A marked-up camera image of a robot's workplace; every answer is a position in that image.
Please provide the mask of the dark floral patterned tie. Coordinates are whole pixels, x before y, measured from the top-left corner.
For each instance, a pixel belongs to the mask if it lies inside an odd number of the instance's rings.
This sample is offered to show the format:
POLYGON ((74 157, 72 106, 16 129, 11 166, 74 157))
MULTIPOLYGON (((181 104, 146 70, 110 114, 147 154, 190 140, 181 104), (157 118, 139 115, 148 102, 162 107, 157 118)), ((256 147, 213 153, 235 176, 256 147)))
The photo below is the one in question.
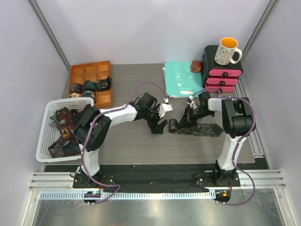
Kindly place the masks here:
POLYGON ((168 131, 171 134, 197 137, 219 137, 224 132, 223 128, 216 123, 198 123, 180 128, 176 119, 170 119, 168 131))

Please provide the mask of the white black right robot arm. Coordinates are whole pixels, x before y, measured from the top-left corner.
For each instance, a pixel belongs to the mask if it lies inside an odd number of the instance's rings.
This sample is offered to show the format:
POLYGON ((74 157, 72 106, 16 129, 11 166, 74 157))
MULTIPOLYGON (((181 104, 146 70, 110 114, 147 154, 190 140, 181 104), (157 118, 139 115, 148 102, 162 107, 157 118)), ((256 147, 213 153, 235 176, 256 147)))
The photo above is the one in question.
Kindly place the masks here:
POLYGON ((237 158, 243 143, 255 129, 255 115, 248 98, 211 97, 208 91, 200 92, 199 104, 190 96, 180 122, 179 129, 197 126, 197 120, 222 114, 222 129, 226 133, 220 157, 215 162, 212 172, 198 173, 198 186, 229 186, 237 177, 237 158))

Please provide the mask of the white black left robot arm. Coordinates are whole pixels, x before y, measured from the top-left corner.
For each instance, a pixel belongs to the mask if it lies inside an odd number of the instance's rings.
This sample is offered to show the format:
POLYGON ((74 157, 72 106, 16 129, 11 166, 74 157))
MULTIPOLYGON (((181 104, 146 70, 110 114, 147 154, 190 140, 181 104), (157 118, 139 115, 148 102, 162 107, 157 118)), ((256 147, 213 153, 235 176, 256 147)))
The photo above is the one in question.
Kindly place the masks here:
POLYGON ((94 188, 100 182, 99 148, 104 143, 109 129, 124 122, 145 120, 151 133, 162 134, 167 120, 162 120, 173 107, 167 98, 159 104, 157 99, 144 93, 135 101, 111 109, 97 109, 87 105, 75 123, 75 137, 81 143, 81 170, 84 183, 94 188))

